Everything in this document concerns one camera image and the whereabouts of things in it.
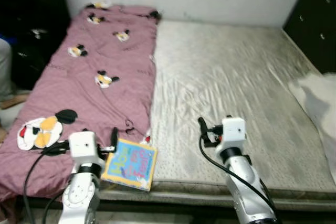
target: children's book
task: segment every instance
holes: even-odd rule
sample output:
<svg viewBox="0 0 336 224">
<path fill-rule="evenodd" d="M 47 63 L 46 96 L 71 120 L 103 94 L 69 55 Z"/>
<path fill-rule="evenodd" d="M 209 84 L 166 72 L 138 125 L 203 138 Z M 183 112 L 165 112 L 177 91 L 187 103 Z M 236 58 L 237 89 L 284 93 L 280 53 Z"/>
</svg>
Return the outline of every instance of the children's book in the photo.
<svg viewBox="0 0 336 224">
<path fill-rule="evenodd" d="M 101 178 L 141 190 L 151 189 L 157 149 L 118 139 L 117 151 L 110 153 Z"/>
</svg>

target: mattress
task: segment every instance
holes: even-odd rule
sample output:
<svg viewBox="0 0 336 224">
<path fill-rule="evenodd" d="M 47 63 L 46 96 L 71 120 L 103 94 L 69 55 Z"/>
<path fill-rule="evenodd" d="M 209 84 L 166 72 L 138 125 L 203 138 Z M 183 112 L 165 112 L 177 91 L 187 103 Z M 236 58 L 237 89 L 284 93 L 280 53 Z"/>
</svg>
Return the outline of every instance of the mattress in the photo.
<svg viewBox="0 0 336 224">
<path fill-rule="evenodd" d="M 318 132 L 287 88 L 316 70 L 282 30 L 162 21 L 154 56 L 151 192 L 110 185 L 102 198 L 232 206 L 227 175 L 200 154 L 197 122 L 230 114 L 246 120 L 244 153 L 279 209 L 336 210 Z"/>
</svg>

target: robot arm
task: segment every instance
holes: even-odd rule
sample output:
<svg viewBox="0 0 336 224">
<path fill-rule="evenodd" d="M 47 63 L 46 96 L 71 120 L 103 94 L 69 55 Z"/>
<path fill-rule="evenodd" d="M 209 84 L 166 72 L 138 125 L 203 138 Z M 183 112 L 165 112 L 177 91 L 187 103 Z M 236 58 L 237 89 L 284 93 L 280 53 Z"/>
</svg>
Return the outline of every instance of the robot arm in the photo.
<svg viewBox="0 0 336 224">
<path fill-rule="evenodd" d="M 117 146 L 117 128 L 113 130 L 112 137 L 112 145 Z M 100 175 L 105 168 L 102 153 L 114 152 L 116 147 L 100 149 L 92 131 L 72 133 L 69 146 L 75 161 L 75 173 L 63 193 L 59 224 L 94 224 L 100 201 Z"/>
<path fill-rule="evenodd" d="M 265 196 L 261 189 L 257 171 L 251 166 L 247 157 L 242 155 L 245 137 L 245 121 L 241 118 L 225 118 L 223 125 L 207 129 L 202 118 L 201 138 L 207 143 L 205 147 L 216 147 L 216 155 L 231 172 L 255 187 Z M 207 132 L 221 134 L 221 141 L 211 142 Z M 277 218 L 271 207 L 255 192 L 232 175 L 228 176 L 227 187 L 234 199 L 234 208 L 241 224 L 275 224 Z"/>
</svg>

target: pink duvet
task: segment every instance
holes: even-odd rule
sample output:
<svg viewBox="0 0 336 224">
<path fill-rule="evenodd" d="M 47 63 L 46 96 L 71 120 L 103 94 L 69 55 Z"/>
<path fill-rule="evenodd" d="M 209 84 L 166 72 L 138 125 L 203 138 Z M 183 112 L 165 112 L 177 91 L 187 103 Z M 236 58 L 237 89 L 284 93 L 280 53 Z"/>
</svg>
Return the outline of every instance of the pink duvet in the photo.
<svg viewBox="0 0 336 224">
<path fill-rule="evenodd" d="M 72 132 L 94 131 L 101 146 L 110 145 L 113 127 L 122 138 L 142 140 L 150 127 L 155 80 L 154 11 L 86 8 L 72 21 L 0 148 L 0 202 L 23 193 L 41 148 Z M 28 195 L 54 196 L 65 188 L 71 169 L 69 154 L 43 157 Z"/>
</svg>

